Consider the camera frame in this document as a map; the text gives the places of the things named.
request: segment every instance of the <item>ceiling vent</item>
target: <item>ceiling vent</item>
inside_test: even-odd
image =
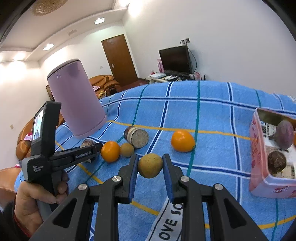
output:
[[[74,34],[74,33],[76,33],[76,32],[77,32],[77,30],[74,29],[74,30],[70,31],[70,32],[68,33],[68,35],[70,36],[70,35],[72,35],[72,34]]]
[[[32,14],[34,16],[43,16],[49,14],[61,6],[68,0],[37,0],[32,7]]]

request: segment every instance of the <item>reddish brown floor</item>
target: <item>reddish brown floor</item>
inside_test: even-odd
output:
[[[120,91],[124,91],[124,90],[128,90],[137,86],[141,86],[141,85],[146,85],[149,84],[149,81],[147,80],[143,80],[143,79],[139,79],[138,81],[131,83],[129,85],[123,86],[120,88]]]

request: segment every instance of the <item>metal screw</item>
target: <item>metal screw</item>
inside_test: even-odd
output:
[[[83,191],[83,190],[85,190],[86,188],[87,188],[87,185],[84,184],[84,183],[82,183],[82,184],[80,184],[80,185],[78,186],[78,189],[79,189],[80,191]]]
[[[112,177],[112,181],[113,182],[119,182],[121,180],[121,177],[120,176],[114,176]]]
[[[215,189],[217,189],[217,190],[222,190],[222,189],[223,189],[223,185],[220,184],[220,183],[215,184],[214,187],[215,187]]]
[[[188,182],[188,181],[189,181],[189,177],[187,177],[187,176],[182,176],[182,177],[181,177],[181,181],[182,181],[182,182]]]

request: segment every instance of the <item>purple cylindrical container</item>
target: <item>purple cylindrical container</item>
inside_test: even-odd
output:
[[[106,113],[79,59],[53,69],[47,81],[54,99],[62,103],[61,113],[75,137],[88,137],[106,123]]]

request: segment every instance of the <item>human hand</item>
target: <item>human hand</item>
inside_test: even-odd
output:
[[[15,198],[15,216],[30,235],[43,223],[36,200],[60,204],[67,197],[68,180],[67,173],[63,172],[62,181],[57,187],[59,194],[56,197],[39,184],[21,182]]]

